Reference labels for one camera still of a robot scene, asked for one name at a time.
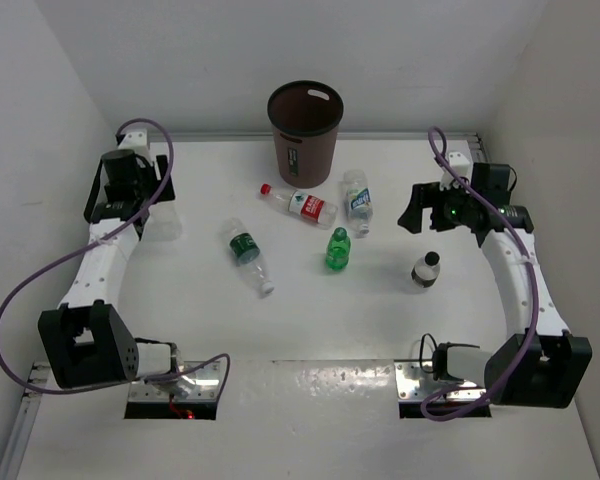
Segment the small green plastic bottle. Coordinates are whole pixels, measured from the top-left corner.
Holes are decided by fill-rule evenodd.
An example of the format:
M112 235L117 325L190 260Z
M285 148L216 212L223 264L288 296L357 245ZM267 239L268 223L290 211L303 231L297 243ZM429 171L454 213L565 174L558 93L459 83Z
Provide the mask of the small green plastic bottle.
M327 244L325 264L332 271L341 271L349 263L351 239L344 227L336 228Z

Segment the green-label clear water bottle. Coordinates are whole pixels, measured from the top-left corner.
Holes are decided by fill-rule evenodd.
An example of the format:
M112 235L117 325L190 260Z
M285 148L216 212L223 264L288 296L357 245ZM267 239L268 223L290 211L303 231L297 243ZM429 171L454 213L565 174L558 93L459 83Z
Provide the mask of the green-label clear water bottle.
M269 275L264 255L244 223L238 218L226 220L221 228L221 237L242 281L260 297L270 295L275 285Z

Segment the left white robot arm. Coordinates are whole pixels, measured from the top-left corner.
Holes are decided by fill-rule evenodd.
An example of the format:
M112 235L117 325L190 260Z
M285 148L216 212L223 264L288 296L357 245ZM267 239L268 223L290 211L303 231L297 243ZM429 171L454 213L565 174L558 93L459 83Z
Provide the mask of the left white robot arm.
M93 249L84 254L68 293L41 313L39 334L63 390L169 374L174 344L137 340L117 311L131 254L149 215L142 206L158 188L167 158L147 147L117 147L102 155L84 210Z

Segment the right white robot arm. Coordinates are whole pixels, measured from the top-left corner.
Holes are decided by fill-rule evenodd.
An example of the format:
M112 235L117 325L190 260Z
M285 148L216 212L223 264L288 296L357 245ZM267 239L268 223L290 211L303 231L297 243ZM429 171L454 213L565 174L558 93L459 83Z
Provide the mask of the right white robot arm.
M450 175L416 184L398 224L418 234L423 212L430 210L436 232L469 228L494 274L504 309L505 343L494 353L471 344L439 344L432 356L434 380L489 389L519 357L492 403L563 409L592 359L592 347L587 338L571 333L551 299L536 257L531 216L510 202L516 180L508 165L478 163L470 181L475 196Z

